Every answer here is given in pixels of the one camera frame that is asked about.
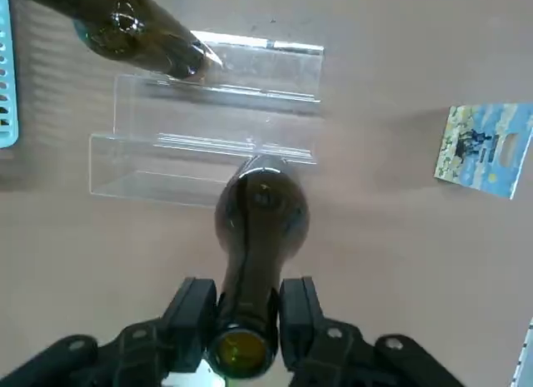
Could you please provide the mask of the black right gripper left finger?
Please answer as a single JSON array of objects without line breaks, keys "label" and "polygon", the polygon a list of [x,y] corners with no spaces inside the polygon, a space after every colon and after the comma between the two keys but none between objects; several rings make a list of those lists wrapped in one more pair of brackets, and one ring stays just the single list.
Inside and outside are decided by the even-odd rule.
[{"label": "black right gripper left finger", "polygon": [[186,278],[163,315],[130,324],[105,345],[68,335],[1,378],[3,386],[159,386],[197,370],[217,303],[215,282]]}]

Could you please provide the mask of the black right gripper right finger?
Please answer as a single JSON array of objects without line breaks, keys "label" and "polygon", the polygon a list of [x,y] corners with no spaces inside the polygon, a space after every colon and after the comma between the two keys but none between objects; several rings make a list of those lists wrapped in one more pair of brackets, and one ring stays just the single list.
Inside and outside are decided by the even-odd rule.
[{"label": "black right gripper right finger", "polygon": [[281,354],[291,386],[461,386],[415,340],[367,343],[358,327],[324,316],[311,277],[285,279],[279,293]]}]

